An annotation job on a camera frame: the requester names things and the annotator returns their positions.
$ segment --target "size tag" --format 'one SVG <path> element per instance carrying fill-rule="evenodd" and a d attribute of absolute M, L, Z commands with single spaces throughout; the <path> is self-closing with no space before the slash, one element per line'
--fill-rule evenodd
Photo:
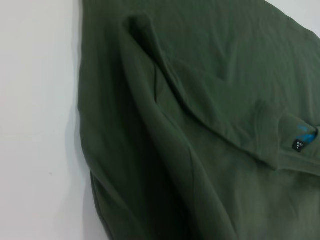
<path fill-rule="evenodd" d="M 292 149 L 293 149 L 293 150 L 296 150 L 297 152 L 300 153 L 305 146 L 306 146 L 306 143 L 305 143 L 305 142 L 296 139 L 296 140 L 293 142 Z"/>

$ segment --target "white wall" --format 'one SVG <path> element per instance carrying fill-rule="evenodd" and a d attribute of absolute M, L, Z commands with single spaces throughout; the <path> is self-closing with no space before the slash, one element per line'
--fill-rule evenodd
<path fill-rule="evenodd" d="M 316 0 L 269 0 L 320 36 Z M 0 0 L 0 240 L 106 240 L 77 115 L 79 0 Z"/>

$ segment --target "black tag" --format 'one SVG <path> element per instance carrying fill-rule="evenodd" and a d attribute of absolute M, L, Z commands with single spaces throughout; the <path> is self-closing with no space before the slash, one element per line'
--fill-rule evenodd
<path fill-rule="evenodd" d="M 297 139 L 293 142 L 292 149 L 300 153 L 305 146 L 306 146 L 305 142 Z"/>

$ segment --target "clothing label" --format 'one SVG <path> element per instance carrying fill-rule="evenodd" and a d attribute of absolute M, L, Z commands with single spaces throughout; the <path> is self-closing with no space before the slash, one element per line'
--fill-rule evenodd
<path fill-rule="evenodd" d="M 292 149 L 300 153 L 305 146 L 306 146 L 305 142 L 296 139 L 293 142 Z"/>

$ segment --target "olive green fabric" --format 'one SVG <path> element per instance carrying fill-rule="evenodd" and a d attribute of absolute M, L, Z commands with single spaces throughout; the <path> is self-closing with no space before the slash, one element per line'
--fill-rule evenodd
<path fill-rule="evenodd" d="M 78 108 L 114 240 L 320 239 L 320 40 L 263 0 L 83 0 Z"/>

